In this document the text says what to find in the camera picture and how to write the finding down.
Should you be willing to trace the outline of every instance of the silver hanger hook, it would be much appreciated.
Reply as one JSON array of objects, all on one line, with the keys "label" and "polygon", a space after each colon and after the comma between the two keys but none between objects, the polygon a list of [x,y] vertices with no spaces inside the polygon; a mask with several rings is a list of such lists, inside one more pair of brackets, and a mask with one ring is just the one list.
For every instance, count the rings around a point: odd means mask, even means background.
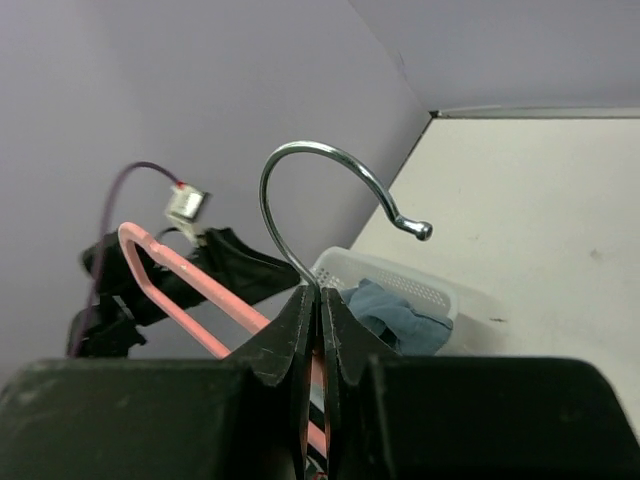
[{"label": "silver hanger hook", "polygon": [[335,160],[340,165],[347,167],[375,194],[378,202],[382,205],[387,218],[396,228],[415,235],[415,237],[421,241],[428,240],[431,237],[431,234],[433,233],[433,226],[430,223],[418,222],[400,215],[396,202],[393,200],[389,191],[384,187],[384,185],[382,185],[374,173],[357,158],[349,155],[347,152],[340,150],[339,148],[325,145],[323,143],[308,141],[285,143],[271,154],[267,160],[264,170],[262,171],[262,177],[260,178],[260,208],[262,210],[262,218],[264,218],[267,230],[269,230],[269,234],[278,247],[278,250],[280,250],[282,255],[289,260],[291,265],[293,265],[298,273],[300,273],[302,278],[304,278],[309,285],[314,287],[316,294],[320,292],[320,284],[318,283],[318,280],[311,270],[309,270],[300,261],[300,259],[296,257],[289,246],[285,243],[282,235],[280,235],[280,232],[276,228],[273,216],[271,215],[271,207],[269,206],[269,193],[267,191],[267,186],[271,172],[273,172],[274,167],[281,159],[293,153],[316,153]]}]

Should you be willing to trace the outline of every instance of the white connector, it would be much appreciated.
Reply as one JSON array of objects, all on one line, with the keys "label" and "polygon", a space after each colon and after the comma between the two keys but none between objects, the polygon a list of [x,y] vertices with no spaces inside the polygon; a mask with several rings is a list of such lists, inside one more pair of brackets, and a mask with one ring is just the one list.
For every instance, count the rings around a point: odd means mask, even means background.
[{"label": "white connector", "polygon": [[196,223],[209,194],[182,183],[171,187],[173,196],[165,209],[165,216],[189,241],[197,245],[200,228]]}]

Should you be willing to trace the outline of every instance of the purple cable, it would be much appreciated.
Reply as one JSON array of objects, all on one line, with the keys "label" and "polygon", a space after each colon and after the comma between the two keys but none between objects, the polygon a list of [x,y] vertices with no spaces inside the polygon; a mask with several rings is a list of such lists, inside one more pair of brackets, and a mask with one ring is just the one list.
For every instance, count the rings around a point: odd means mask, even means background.
[{"label": "purple cable", "polygon": [[84,339],[84,334],[89,326],[89,320],[91,318],[91,312],[93,310],[93,299],[95,297],[96,291],[100,286],[100,279],[102,278],[102,263],[104,262],[104,236],[107,234],[107,230],[109,229],[109,225],[111,224],[111,216],[113,214],[113,207],[115,206],[116,197],[118,192],[120,191],[120,187],[122,183],[127,178],[127,176],[138,168],[150,168],[152,170],[156,170],[157,172],[162,173],[164,176],[168,177],[175,184],[180,184],[180,180],[173,173],[167,170],[160,165],[157,165],[153,162],[135,162],[130,165],[124,167],[116,179],[113,181],[111,185],[111,190],[109,190],[109,194],[107,195],[107,199],[104,204],[104,210],[102,211],[102,219],[100,220],[100,236],[98,237],[98,248],[96,249],[96,255],[93,259],[93,264],[91,265],[91,278],[93,281],[91,282],[91,288],[89,289],[89,295],[87,296],[87,306],[82,317],[82,321],[80,322],[79,328],[76,329],[75,335],[73,337],[73,341],[71,344],[71,348],[69,349],[70,357],[77,357],[80,354],[80,348],[82,346],[82,340]]}]

